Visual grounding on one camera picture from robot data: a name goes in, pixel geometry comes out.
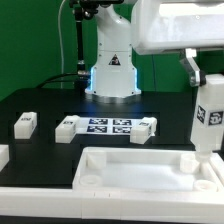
green wall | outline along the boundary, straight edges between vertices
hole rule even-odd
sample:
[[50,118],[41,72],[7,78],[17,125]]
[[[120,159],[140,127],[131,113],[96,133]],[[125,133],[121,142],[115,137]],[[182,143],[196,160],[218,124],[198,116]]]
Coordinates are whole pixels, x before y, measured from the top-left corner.
[[[62,0],[0,1],[0,100],[16,89],[35,87],[61,72],[57,16]],[[131,6],[116,6],[130,18]],[[68,4],[62,13],[65,72],[76,70],[75,25]],[[90,69],[96,61],[96,23],[84,22],[85,60]],[[139,56],[139,87],[145,91],[189,91],[188,76],[179,56]],[[223,51],[199,54],[198,63],[209,73],[224,70]]]

black tabletop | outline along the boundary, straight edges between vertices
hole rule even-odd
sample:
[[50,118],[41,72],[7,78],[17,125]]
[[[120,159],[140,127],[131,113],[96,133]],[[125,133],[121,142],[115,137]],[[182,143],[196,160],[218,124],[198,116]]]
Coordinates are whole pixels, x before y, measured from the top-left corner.
[[[0,172],[0,186],[72,188],[82,150],[87,146],[194,150],[189,140],[193,105],[192,93],[144,92],[139,102],[114,105],[88,101],[75,90],[18,90],[0,102],[0,144],[9,145],[10,151],[10,162]],[[37,128],[29,140],[15,140],[14,124],[23,112],[31,111],[37,112]],[[56,144],[55,128],[67,115],[129,119],[155,117],[158,124],[156,136],[144,145],[130,143],[129,136],[108,135],[76,135],[70,144]],[[0,222],[15,223],[15,219],[0,217]],[[35,223],[38,220],[40,223],[77,221],[38,218]],[[33,223],[32,218],[24,218],[23,223]]]

white box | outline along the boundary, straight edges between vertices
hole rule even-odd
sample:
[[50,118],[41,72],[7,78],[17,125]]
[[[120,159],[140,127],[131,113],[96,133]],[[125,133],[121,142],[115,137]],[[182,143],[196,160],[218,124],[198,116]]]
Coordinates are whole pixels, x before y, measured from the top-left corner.
[[15,139],[30,139],[37,126],[37,113],[23,113],[14,125]]
[[144,144],[156,131],[157,119],[144,117],[140,124],[131,129],[130,142]]
[[67,116],[55,129],[56,143],[70,143],[76,135],[79,120],[77,115]]

white foam piece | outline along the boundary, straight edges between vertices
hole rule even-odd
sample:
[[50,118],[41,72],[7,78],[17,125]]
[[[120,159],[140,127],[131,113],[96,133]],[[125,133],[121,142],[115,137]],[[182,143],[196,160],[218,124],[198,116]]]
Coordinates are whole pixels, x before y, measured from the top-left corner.
[[76,135],[79,120],[80,117],[77,115],[65,117],[55,129],[56,143],[70,143]]
[[14,125],[15,139],[30,139],[37,126],[37,113],[23,113]]

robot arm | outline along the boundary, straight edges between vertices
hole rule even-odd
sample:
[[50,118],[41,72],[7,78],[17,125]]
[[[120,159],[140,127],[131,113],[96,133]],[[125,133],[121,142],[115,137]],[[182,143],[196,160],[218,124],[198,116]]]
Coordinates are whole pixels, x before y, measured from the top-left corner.
[[[139,54],[223,49],[223,21],[223,0],[139,0],[132,13],[132,44]],[[192,56],[185,55],[182,64],[189,73],[200,72]],[[207,75],[203,84],[191,133],[199,159],[221,149],[224,133],[224,77]]]

